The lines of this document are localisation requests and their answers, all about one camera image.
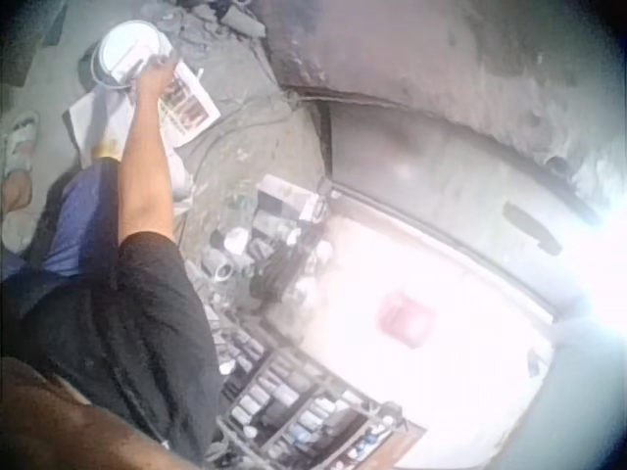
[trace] person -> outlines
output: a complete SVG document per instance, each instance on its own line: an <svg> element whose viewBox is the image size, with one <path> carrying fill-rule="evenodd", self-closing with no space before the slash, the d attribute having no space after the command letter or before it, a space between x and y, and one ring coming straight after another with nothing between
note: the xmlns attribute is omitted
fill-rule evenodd
<svg viewBox="0 0 627 470"><path fill-rule="evenodd" d="M175 60L153 62L137 78L121 162L97 161L65 188L42 265L28 266L3 247L2 355L34 369L48 390L61 387L64 400L107 410L202 465L221 380L209 321L172 241L158 102L175 66ZM31 113L12 129L3 216L30 201L37 125ZM3 400L3 416L15 417L12 403ZM21 412L36 413L37 407ZM55 419L69 419L59 413L24 419L41 419L42 427L53 429ZM97 433L89 436L97 439Z"/></svg>

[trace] white bucket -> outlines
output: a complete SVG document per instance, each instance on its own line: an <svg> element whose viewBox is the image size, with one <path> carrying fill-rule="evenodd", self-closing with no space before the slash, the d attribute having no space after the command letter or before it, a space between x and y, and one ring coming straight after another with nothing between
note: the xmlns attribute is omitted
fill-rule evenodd
<svg viewBox="0 0 627 470"><path fill-rule="evenodd" d="M108 88L127 88L152 56L167 55L169 41L152 24L118 24L100 42L92 56L94 80Z"/></svg>

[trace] dusty ground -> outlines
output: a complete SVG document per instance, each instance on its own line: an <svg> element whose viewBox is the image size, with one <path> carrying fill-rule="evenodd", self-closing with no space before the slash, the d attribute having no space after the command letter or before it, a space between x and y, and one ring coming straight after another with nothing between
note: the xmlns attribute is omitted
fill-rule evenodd
<svg viewBox="0 0 627 470"><path fill-rule="evenodd" d="M5 245L14 251L29 245L38 222L43 232L54 229L54 220L42 219L41 215L50 209L50 203L46 208L49 196L58 195L63 187L67 180L64 175L78 165L63 114L85 93L77 72L80 59L114 25L140 18L144 4L140 0L68 3L59 45L39 50L24 88L11 90L13 107L5 110L0 121L6 132L23 110L34 109L41 117L32 170L32 203L11 213L3 226ZM179 149L190 172L197 172L198 163L203 162L181 243L191 258L217 226L225 200L237 199L238 194L253 197L257 181L266 172L312 189L323 173L310 115L295 101L286 100L267 63L262 62L262 49L256 56L251 46L255 45L235 36L216 42L202 82L222 116L228 118Z"/></svg>

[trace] blue shorts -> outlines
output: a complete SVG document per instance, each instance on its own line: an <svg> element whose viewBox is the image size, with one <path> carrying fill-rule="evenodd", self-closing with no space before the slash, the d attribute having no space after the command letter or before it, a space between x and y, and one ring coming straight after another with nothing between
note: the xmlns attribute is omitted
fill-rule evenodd
<svg viewBox="0 0 627 470"><path fill-rule="evenodd" d="M82 170L62 196L61 212L50 252L33 268L2 247L2 281L31 270L65 278L106 281L118 253L118 165L99 160Z"/></svg>

